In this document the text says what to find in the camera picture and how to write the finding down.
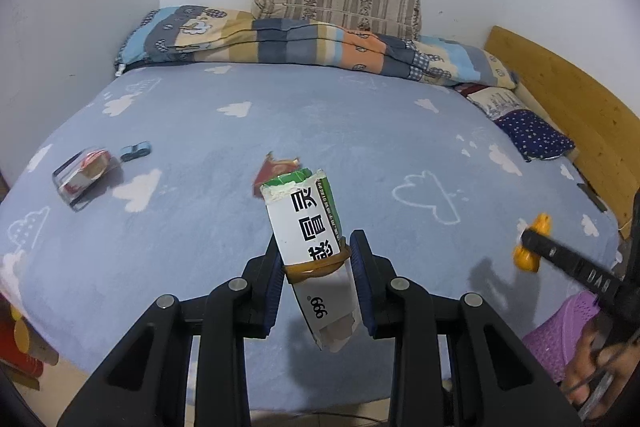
light blue bed sheet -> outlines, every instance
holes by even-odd
[[[148,140],[74,212],[51,173],[79,150]],[[327,173],[345,233],[428,291],[480,292],[522,335],[578,287],[511,251],[539,212],[553,236],[609,266],[616,221],[576,186],[565,158],[525,163],[450,89],[334,68],[189,64],[132,70],[43,144],[0,205],[0,284],[62,357],[92,371],[164,293],[208,294],[264,253],[252,182],[264,156]],[[268,339],[246,342],[252,409],[317,409],[386,397],[393,342],[361,327],[320,351],[285,283]]]

cardboard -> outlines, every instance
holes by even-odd
[[[324,172],[302,169],[284,174],[260,190],[285,266],[340,253],[340,220]],[[339,351],[361,321],[351,260],[328,275],[292,286],[316,344]]]

hand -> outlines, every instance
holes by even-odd
[[[580,380],[591,376],[598,367],[605,365],[609,359],[615,355],[624,344],[614,344],[603,349],[598,355],[598,359],[594,360],[591,356],[591,343],[595,340],[597,334],[595,319],[591,319],[582,328],[582,334],[575,347],[575,355],[566,367],[566,375],[562,383],[562,389],[570,389]],[[614,360],[607,370],[613,373],[614,380],[609,389],[600,400],[599,404],[594,407],[589,418],[595,419],[607,412],[614,400],[620,395],[620,392],[629,381],[633,371],[640,361],[640,346],[633,344],[626,351]],[[569,402],[581,405],[589,397],[590,389],[588,385],[579,387],[567,396]]]

metal screw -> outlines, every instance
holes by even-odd
[[[396,277],[395,279],[391,279],[391,288],[394,290],[406,290],[409,288],[409,281],[404,277]]]
[[[247,286],[247,281],[242,279],[242,277],[236,277],[235,279],[231,279],[229,281],[229,289],[234,292],[239,292],[240,290],[244,290]]]
[[[159,308],[162,308],[163,310],[169,308],[170,306],[173,306],[175,302],[175,298],[173,295],[169,295],[168,293],[165,295],[161,295],[156,299],[156,304],[158,305]]]
[[[468,293],[465,295],[465,302],[472,308],[478,308],[482,304],[482,297],[477,293]]]

patterned blanket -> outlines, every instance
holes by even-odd
[[[453,86],[515,88],[493,55],[437,38],[404,40],[311,20],[258,19],[204,6],[155,10],[127,39],[118,70],[153,62],[260,62],[367,71]]]

